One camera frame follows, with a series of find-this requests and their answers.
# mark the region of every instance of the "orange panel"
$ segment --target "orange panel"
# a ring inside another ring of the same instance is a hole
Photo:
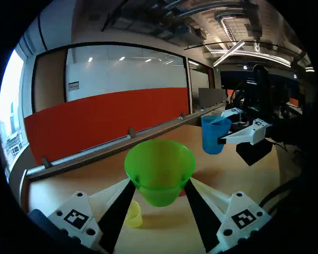
[[[233,90],[227,89],[227,95],[231,97]]]
[[[25,120],[37,164],[58,160],[188,111],[187,88],[155,88],[102,94],[34,113]]]
[[[299,103],[298,103],[298,100],[297,99],[293,99],[293,98],[290,98],[290,103],[299,107]]]

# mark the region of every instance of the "green cup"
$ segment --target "green cup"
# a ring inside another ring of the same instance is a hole
[[[144,199],[153,206],[172,204],[192,176],[192,152],[173,140],[148,140],[133,147],[125,170]]]

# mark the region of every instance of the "blue cup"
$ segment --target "blue cup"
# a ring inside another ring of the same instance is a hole
[[[201,118],[203,133],[203,150],[211,155],[217,155],[224,145],[218,144],[218,138],[229,133],[232,122],[222,116],[204,116]]]

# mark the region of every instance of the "yellow cup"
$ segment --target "yellow cup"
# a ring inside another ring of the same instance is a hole
[[[140,206],[137,202],[132,200],[130,207],[128,208],[125,224],[130,228],[136,228],[142,224],[142,216]]]

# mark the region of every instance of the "table surface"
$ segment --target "table surface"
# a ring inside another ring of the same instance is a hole
[[[183,125],[157,139],[171,139],[187,146],[195,156],[193,177],[219,191],[231,195],[243,191],[259,203],[280,185],[279,164],[275,147],[252,166],[236,153],[235,144],[227,144],[218,155],[202,149],[201,127]],[[29,208],[46,216],[65,202],[74,192],[88,195],[106,189],[127,177],[123,163],[128,150],[66,173],[32,182]],[[123,226],[116,254],[123,253],[205,253],[187,197],[178,197],[167,207],[149,205],[136,190],[143,225],[138,229]]]

